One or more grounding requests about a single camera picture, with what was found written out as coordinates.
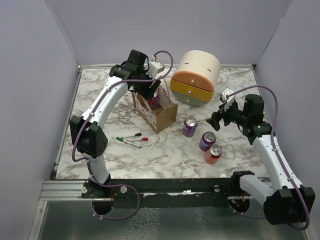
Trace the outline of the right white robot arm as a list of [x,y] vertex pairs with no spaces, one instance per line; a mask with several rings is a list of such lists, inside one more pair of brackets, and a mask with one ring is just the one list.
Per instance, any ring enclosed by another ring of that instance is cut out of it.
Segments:
[[236,171],[231,176],[229,189],[240,196],[244,192],[254,197],[263,207],[266,220],[272,225],[310,224],[310,211],[315,192],[305,187],[291,170],[282,154],[272,126],[264,121],[264,100],[260,95],[248,94],[243,109],[238,108],[235,94],[226,89],[220,95],[222,105],[207,119],[216,131],[220,120],[228,126],[234,123],[258,152],[269,175],[272,186],[259,180],[251,171]]

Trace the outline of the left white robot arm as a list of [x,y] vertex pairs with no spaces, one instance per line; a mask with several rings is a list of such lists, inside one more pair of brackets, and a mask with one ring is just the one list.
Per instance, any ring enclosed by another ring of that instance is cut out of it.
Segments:
[[153,98],[163,79],[158,75],[165,69],[157,60],[158,54],[159,51],[148,57],[138,50],[131,50],[127,60],[110,69],[102,91],[91,106],[81,116],[70,118],[71,158],[75,163],[84,161],[87,165],[89,178],[84,187],[88,194],[103,198],[116,188],[111,184],[111,175],[105,165],[108,138],[104,126],[118,101],[129,90],[146,100]]

